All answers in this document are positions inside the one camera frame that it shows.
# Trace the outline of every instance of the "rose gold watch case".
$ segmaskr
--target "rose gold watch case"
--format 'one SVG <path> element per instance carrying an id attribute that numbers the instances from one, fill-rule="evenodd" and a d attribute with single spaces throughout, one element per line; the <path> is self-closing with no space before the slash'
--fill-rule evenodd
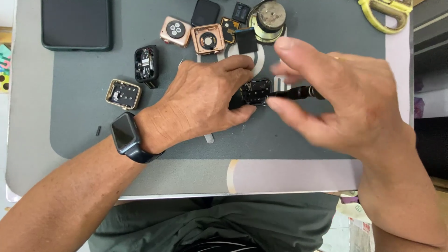
<path id="1" fill-rule="evenodd" d="M 173 39 L 167 33 L 167 25 L 171 21 L 179 21 L 185 26 L 185 35 L 180 39 Z M 162 30 L 160 31 L 160 38 L 167 44 L 175 44 L 182 48 L 186 48 L 190 42 L 190 33 L 192 26 L 173 17 L 166 17 Z"/>
<path id="2" fill-rule="evenodd" d="M 201 35 L 206 32 L 210 32 L 216 36 L 216 46 L 213 50 L 208 50 L 201 46 Z M 193 27 L 191 29 L 191 38 L 193 39 L 194 50 L 198 55 L 217 54 L 225 49 L 223 29 L 220 24 Z"/>

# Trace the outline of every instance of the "screwdriver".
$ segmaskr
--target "screwdriver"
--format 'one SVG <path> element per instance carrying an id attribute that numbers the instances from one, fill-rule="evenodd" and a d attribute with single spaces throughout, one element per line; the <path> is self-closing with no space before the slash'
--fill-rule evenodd
<path id="1" fill-rule="evenodd" d="M 317 92 L 313 86 L 300 86 L 289 89 L 288 91 L 277 91 L 267 95 L 268 97 L 284 97 L 291 100 L 305 99 L 314 97 L 318 100 L 325 100 L 325 98 Z"/>

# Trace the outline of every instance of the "black smartwatch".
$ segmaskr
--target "black smartwatch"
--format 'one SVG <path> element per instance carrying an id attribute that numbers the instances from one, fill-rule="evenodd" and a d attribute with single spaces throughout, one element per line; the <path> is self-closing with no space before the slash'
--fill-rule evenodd
<path id="1" fill-rule="evenodd" d="M 118 153 L 137 163 L 147 164 L 165 152 L 150 154 L 140 148 L 141 138 L 132 113 L 124 112 L 117 117 L 111 124 L 111 131 Z"/>

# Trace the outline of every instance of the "right hand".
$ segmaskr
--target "right hand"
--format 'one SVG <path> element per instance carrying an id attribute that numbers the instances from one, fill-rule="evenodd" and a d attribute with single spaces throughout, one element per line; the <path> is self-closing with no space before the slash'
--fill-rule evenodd
<path id="1" fill-rule="evenodd" d="M 316 117 L 293 100 L 267 99 L 282 120 L 310 143 L 360 160 L 415 148 L 414 131 L 401 119 L 395 79 L 385 60 L 324 54 L 286 37 L 274 48 L 282 61 L 272 66 L 273 74 L 286 75 L 289 83 L 306 79 L 333 105 L 334 113 Z"/>

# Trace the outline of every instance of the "left hand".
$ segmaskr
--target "left hand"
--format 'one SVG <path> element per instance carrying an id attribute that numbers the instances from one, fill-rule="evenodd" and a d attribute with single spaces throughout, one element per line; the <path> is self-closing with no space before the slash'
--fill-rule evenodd
<path id="1" fill-rule="evenodd" d="M 135 120 L 150 153 L 246 122 L 256 107 L 229 110 L 237 90 L 253 78 L 253 60 L 234 55 L 216 63 L 184 61 L 165 95 Z"/>

